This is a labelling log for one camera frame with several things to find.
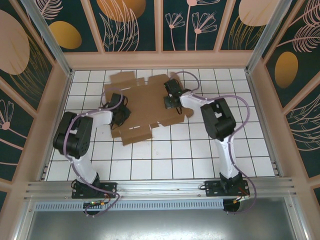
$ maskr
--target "black mounting plate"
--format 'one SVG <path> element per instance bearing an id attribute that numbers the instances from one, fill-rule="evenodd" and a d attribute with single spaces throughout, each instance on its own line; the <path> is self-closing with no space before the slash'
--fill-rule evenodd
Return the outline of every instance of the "black mounting plate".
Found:
<path id="1" fill-rule="evenodd" d="M 116 182 L 100 182 L 97 188 L 109 191 L 117 192 L 117 183 Z M 116 198 L 115 194 L 108 194 L 111 199 Z M 72 199 L 105 199 L 105 194 L 101 191 L 86 191 L 83 187 L 80 187 L 77 184 L 74 184 L 72 189 Z"/>
<path id="2" fill-rule="evenodd" d="M 241 188 L 245 193 L 250 195 L 248 182 L 246 180 L 242 180 L 237 185 L 234 185 L 229 192 L 225 192 L 223 187 L 221 186 L 220 180 L 215 181 L 205 181 L 204 182 L 205 194 L 207 197 L 237 197 L 242 196 L 243 192 L 239 188 Z"/>

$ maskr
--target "enclosure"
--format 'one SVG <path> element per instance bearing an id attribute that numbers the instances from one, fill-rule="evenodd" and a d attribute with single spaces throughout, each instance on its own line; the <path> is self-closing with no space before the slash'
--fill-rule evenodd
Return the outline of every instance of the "enclosure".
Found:
<path id="1" fill-rule="evenodd" d="M 0 239 L 320 238 L 319 16 L 319 0 L 1 1 Z M 250 211 L 227 215 L 199 188 L 220 180 L 221 156 L 194 110 L 125 145 L 94 129 L 92 168 L 121 198 L 86 218 L 54 135 L 123 72 L 178 73 L 196 95 L 248 103 L 234 152 Z M 246 106 L 225 99 L 241 126 Z"/>

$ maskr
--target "white tile floor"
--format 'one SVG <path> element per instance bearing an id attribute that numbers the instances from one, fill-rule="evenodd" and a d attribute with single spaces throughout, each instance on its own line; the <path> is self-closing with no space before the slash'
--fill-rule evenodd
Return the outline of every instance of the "white tile floor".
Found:
<path id="1" fill-rule="evenodd" d="M 133 70 L 137 78 L 170 74 L 182 69 Z M 275 172 L 271 163 L 255 104 L 243 69 L 184 69 L 200 78 L 198 93 L 207 97 L 237 95 L 250 105 L 249 123 L 235 135 L 234 150 L 238 166 L 251 177 L 270 177 Z M 96 109 L 100 105 L 103 85 L 110 75 L 120 70 L 76 71 L 65 111 L 75 113 Z M 185 88 L 197 86 L 186 73 L 179 74 Z M 245 106 L 234 98 L 226 99 L 232 114 L 241 125 L 247 116 Z M 210 140 L 200 112 L 184 123 L 160 126 L 152 130 L 153 138 L 123 146 L 113 139 L 110 126 L 101 126 L 92 133 L 90 153 L 92 167 L 101 180 L 168 180 L 218 178 L 220 160 L 213 140 Z M 58 151 L 52 152 L 45 179 L 73 180 L 75 173 Z"/>

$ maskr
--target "perforated metal strip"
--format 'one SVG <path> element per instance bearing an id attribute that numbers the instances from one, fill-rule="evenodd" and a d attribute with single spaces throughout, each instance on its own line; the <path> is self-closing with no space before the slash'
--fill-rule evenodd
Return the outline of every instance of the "perforated metal strip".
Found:
<path id="1" fill-rule="evenodd" d="M 70 212 L 83 211 L 84 202 L 79 201 L 56 201 L 38 202 L 35 205 L 35 212 Z M 94 206 L 88 211 L 99 211 L 107 208 L 104 206 Z M 110 211 L 143 211 L 143 210 L 188 210 L 188 209 L 223 209 L 223 199 L 203 199 L 203 200 L 157 200 L 157 201 L 125 201 L 117 202 Z"/>

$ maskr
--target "flattened cardboard box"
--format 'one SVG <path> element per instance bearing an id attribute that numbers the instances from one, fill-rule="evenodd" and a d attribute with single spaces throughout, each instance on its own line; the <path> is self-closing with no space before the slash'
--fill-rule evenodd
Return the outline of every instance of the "flattened cardboard box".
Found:
<path id="1" fill-rule="evenodd" d="M 175 108 L 165 108 L 164 97 L 168 93 L 164 83 L 169 80 L 165 74 L 149 77 L 147 84 L 144 78 L 136 79 L 133 71 L 112 75 L 110 80 L 111 84 L 104 86 L 106 101 L 110 101 L 113 93 L 119 93 L 108 89 L 121 89 L 122 94 L 128 98 L 127 108 L 131 111 L 123 125 L 115 125 L 111 130 L 112 137 L 120 137 L 123 145 L 151 139 L 152 128 L 159 127 L 159 124 L 169 126 L 182 123 L 185 116 L 189 118 L 193 115 L 193 111 L 188 108 L 183 108 L 182 114 L 178 114 Z"/>

